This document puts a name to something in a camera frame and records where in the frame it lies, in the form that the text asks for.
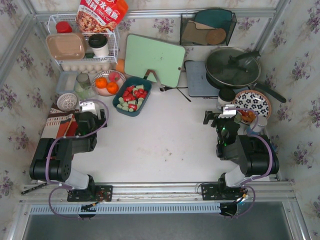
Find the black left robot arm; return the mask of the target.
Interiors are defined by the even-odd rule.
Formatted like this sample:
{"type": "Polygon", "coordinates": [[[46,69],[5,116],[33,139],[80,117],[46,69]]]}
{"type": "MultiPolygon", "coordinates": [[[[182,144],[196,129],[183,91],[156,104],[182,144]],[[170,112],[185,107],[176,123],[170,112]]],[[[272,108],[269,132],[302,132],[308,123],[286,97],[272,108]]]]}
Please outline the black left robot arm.
{"type": "Polygon", "coordinates": [[[74,155],[92,152],[98,142],[97,130],[107,127],[107,111],[100,109],[99,113],[76,113],[74,136],[41,138],[29,167],[30,178],[66,187],[68,202],[110,202],[112,186],[97,185],[91,175],[72,167],[74,155]]]}

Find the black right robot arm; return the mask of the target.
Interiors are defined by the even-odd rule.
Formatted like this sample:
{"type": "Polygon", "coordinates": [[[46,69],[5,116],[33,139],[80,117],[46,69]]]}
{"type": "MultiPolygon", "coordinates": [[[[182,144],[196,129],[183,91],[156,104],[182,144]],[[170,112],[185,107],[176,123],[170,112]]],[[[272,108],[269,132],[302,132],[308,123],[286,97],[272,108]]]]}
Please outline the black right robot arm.
{"type": "Polygon", "coordinates": [[[239,134],[235,121],[237,110],[224,108],[222,113],[206,111],[203,124],[212,121],[217,133],[216,155],[222,161],[232,161],[236,168],[223,173],[216,182],[199,187],[204,201],[225,200],[239,202],[248,192],[247,183],[278,173],[280,164],[266,135],[261,135],[266,119],[255,115],[249,128],[239,134]]]}

